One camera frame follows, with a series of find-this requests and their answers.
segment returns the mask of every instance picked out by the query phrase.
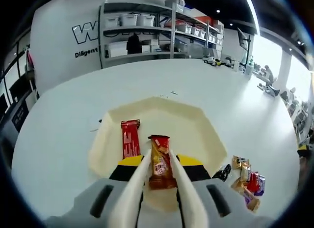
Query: white storage bin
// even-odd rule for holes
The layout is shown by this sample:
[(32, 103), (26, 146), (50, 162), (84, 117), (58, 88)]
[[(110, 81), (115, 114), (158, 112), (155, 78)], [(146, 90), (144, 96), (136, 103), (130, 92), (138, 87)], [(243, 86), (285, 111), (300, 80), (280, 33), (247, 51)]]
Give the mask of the white storage bin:
[(200, 30), (200, 38), (205, 39), (206, 32), (204, 30)]
[(119, 17), (108, 17), (104, 19), (104, 27), (108, 28), (116, 28), (119, 26)]
[(159, 45), (158, 40), (142, 40), (142, 45)]
[(136, 26), (138, 14), (123, 14), (120, 15), (121, 26), (131, 27)]
[(188, 7), (184, 7), (183, 13), (187, 16), (194, 17), (192, 10), (189, 9)]
[(165, 6), (172, 8), (172, 3), (176, 4), (176, 11), (183, 13), (185, 2), (184, 0), (166, 0)]
[(105, 45), (105, 58), (127, 55), (127, 41), (114, 42)]
[(209, 41), (212, 42), (212, 40), (213, 40), (213, 35), (209, 33)]
[(216, 37), (216, 36), (213, 36), (213, 37), (212, 37), (212, 41), (213, 41), (213, 43), (217, 44), (217, 37)]
[(137, 25), (143, 27), (153, 27), (155, 21), (155, 16), (150, 15), (140, 15), (137, 18)]
[(150, 45), (150, 51), (153, 52), (159, 52), (161, 51), (160, 46), (159, 45)]
[(192, 28), (192, 29), (191, 29), (191, 34), (192, 34), (192, 35), (199, 36), (199, 35), (200, 35), (200, 29), (198, 29), (198, 28)]
[(142, 53), (149, 53), (151, 51), (150, 45), (142, 45)]
[(180, 24), (180, 25), (177, 25), (176, 28), (179, 31), (183, 31), (185, 33), (191, 34), (192, 26), (190, 26), (188, 24)]

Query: snack pile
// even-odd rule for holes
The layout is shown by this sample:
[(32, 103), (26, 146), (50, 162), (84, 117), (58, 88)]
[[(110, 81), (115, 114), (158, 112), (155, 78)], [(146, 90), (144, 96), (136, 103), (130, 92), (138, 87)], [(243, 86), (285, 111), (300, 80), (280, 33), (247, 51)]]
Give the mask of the snack pile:
[(245, 198), (246, 206), (249, 210), (256, 212), (260, 205), (260, 200), (255, 196), (262, 196), (265, 191), (265, 177), (258, 172), (251, 171), (250, 161), (245, 158), (234, 156), (232, 168), (240, 169), (240, 178), (231, 186)]

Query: snack wrapper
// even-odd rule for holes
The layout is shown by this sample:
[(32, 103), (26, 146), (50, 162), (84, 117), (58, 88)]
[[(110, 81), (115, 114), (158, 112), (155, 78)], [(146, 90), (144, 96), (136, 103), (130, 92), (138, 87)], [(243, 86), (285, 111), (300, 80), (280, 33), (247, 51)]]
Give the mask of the snack wrapper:
[(152, 176), (149, 178), (149, 185), (152, 190), (170, 189), (177, 186), (172, 176), (169, 156), (169, 137), (151, 135), (152, 140)]
[(241, 174), (240, 174), (240, 181), (241, 182), (246, 182), (249, 180), (249, 171), (250, 171), (250, 166), (247, 165), (246, 163), (242, 163), (241, 165)]
[(260, 200), (256, 198), (240, 181), (240, 178), (231, 186), (235, 191), (244, 197), (246, 207), (252, 212), (256, 212), (260, 206)]
[(232, 168), (241, 169), (242, 164), (250, 165), (250, 160), (234, 156), (232, 159)]
[(257, 172), (251, 172), (250, 181), (247, 185), (247, 189), (252, 193), (255, 193), (259, 190), (259, 174)]
[(140, 124), (139, 119), (121, 121), (123, 159), (141, 155), (137, 133)]
[(254, 193), (254, 195), (262, 196), (265, 191), (265, 177), (262, 175), (259, 175), (258, 183), (259, 183), (259, 189)]

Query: desk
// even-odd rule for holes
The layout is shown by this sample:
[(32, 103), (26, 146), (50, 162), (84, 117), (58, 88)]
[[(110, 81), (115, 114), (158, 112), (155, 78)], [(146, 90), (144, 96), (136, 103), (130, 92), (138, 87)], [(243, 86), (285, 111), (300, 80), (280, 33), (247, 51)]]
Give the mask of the desk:
[(270, 80), (262, 75), (260, 75), (258, 72), (254, 72), (253, 71), (253, 74), (260, 80), (262, 80), (263, 82), (266, 82), (266, 83), (270, 83)]
[(41, 219), (64, 214), (97, 180), (87, 157), (98, 120), (109, 109), (163, 95), (203, 109), (226, 148), (225, 163), (233, 155), (250, 159), (252, 169), (266, 177), (258, 214), (276, 217), (296, 191), (297, 141), (281, 98), (258, 83), (197, 59), (128, 63), (72, 79), (44, 93), (27, 116), (15, 146), (13, 179)]

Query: white wall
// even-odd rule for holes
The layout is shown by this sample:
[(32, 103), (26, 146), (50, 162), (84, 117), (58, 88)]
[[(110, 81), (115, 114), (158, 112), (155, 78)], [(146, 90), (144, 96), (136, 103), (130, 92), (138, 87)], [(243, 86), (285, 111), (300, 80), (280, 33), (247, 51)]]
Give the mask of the white wall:
[[(254, 42), (254, 36), (251, 35), (251, 46), (250, 46), (250, 52), (249, 57), (252, 55), (253, 50), (253, 42)], [(225, 29), (224, 33), (224, 40), (223, 40), (223, 46), (222, 46), (222, 54), (231, 56), (232, 59), (235, 59), (237, 61), (242, 61), (244, 55), (246, 54), (246, 51), (240, 47), (239, 44), (239, 38), (237, 34), (237, 30), (232, 29)]]
[[(105, 0), (52, 0), (34, 15), (30, 45), (35, 65), (39, 94), (71, 78), (99, 70), (97, 52), (85, 57), (75, 53), (98, 47), (97, 19), (99, 6)], [(164, 5), (165, 0), (107, 0), (139, 1)], [(77, 38), (74, 31), (83, 29)]]

